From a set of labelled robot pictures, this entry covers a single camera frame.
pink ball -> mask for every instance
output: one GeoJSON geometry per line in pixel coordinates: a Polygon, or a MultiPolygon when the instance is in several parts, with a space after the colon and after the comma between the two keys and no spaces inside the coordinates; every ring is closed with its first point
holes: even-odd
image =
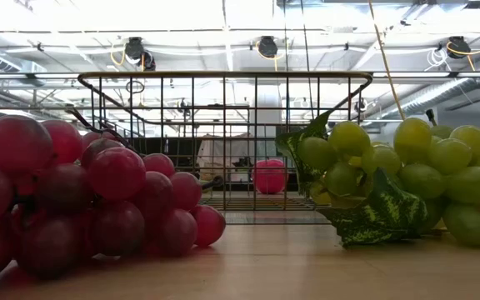
{"type": "Polygon", "coordinates": [[[201,199],[199,180],[188,172],[177,172],[170,177],[172,182],[172,201],[175,208],[190,211],[201,199]]]}
{"type": "Polygon", "coordinates": [[[284,163],[278,159],[257,162],[257,170],[253,173],[255,188],[263,194],[280,193],[287,181],[284,163]]]}
{"type": "Polygon", "coordinates": [[[214,207],[197,205],[190,213],[197,223],[196,245],[208,247],[222,236],[225,230],[225,217],[214,207]]]}
{"type": "Polygon", "coordinates": [[[172,160],[162,153],[147,155],[143,158],[143,163],[146,165],[146,171],[159,172],[166,175],[166,177],[175,174],[172,160]]]}

electrical cable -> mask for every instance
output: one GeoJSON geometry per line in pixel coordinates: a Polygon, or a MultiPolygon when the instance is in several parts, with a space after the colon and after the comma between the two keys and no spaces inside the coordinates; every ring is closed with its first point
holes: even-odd
{"type": "Polygon", "coordinates": [[[122,61],[121,62],[118,62],[116,61],[116,59],[114,59],[114,51],[112,51],[114,49],[114,44],[112,45],[112,49],[111,49],[111,52],[110,52],[110,59],[112,60],[112,62],[118,66],[121,66],[123,65],[123,62],[125,62],[125,46],[127,44],[123,44],[123,53],[122,53],[122,61]]]}
{"type": "Polygon", "coordinates": [[[388,67],[387,56],[384,53],[383,42],[381,42],[381,34],[379,33],[379,28],[375,23],[375,14],[373,13],[372,0],[367,0],[367,3],[369,4],[370,13],[372,14],[373,26],[375,27],[375,33],[377,34],[377,42],[379,43],[379,47],[381,48],[382,61],[384,62],[384,68],[387,71],[388,81],[390,82],[390,88],[392,89],[393,100],[396,102],[397,110],[399,111],[399,115],[401,116],[401,119],[404,120],[405,114],[401,109],[401,104],[399,103],[399,98],[398,98],[398,95],[396,94],[396,88],[393,86],[393,80],[392,80],[392,75],[390,75],[390,68],[388,67]]]}
{"type": "Polygon", "coordinates": [[[452,44],[452,42],[448,42],[447,45],[446,45],[446,48],[447,48],[447,50],[451,51],[452,53],[456,53],[456,54],[460,54],[460,55],[475,55],[475,54],[480,53],[480,50],[476,51],[476,52],[460,52],[460,51],[457,51],[457,50],[453,50],[449,47],[449,45],[451,45],[451,44],[452,44]]]}
{"type": "MultiPolygon", "coordinates": [[[[305,24],[305,12],[303,11],[303,0],[301,0],[301,17],[303,19],[303,36],[305,37],[305,53],[307,55],[307,72],[310,72],[310,62],[308,59],[307,25],[305,24]]],[[[310,95],[310,113],[312,114],[312,120],[313,120],[314,119],[313,89],[312,89],[312,84],[310,82],[310,77],[308,78],[308,93],[310,95]]]]}

wooden table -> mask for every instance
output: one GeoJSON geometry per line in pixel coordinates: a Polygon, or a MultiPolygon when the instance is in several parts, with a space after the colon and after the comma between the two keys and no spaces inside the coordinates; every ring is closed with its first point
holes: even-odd
{"type": "Polygon", "coordinates": [[[10,267],[0,299],[480,299],[480,249],[449,236],[344,250],[330,225],[231,225],[214,249],[133,260],[52,282],[10,267]]]}

grape bunch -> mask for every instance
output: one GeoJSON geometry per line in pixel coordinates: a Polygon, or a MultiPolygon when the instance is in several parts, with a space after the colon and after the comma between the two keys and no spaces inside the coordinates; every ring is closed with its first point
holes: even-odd
{"type": "Polygon", "coordinates": [[[421,233],[443,221],[459,243],[480,247],[480,128],[430,127],[408,118],[391,147],[371,142],[355,122],[340,122],[328,140],[303,139],[298,155],[309,167],[326,170],[311,185],[314,202],[338,206],[349,198],[355,206],[357,197],[372,190],[370,175],[384,168],[400,188],[426,203],[429,217],[421,233]]]}
{"type": "Polygon", "coordinates": [[[92,257],[215,243],[223,215],[198,205],[200,182],[166,155],[141,158],[110,133],[0,117],[0,272],[13,260],[57,278],[92,257]]]}

ceiling pipe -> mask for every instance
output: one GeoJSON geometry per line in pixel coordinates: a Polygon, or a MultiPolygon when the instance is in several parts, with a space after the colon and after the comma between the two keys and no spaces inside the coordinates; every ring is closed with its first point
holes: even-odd
{"type": "MultiPolygon", "coordinates": [[[[480,61],[475,63],[475,68],[480,71],[480,61]]],[[[464,71],[471,72],[472,69],[467,67],[464,71]]],[[[423,112],[439,103],[451,100],[463,93],[471,92],[474,89],[480,88],[479,83],[473,77],[466,77],[461,79],[453,79],[440,85],[430,85],[421,90],[400,99],[402,110],[407,115],[423,112]]],[[[365,113],[365,117],[369,118],[397,118],[398,109],[393,104],[385,109],[386,112],[378,112],[378,107],[369,110],[365,113]]]]}

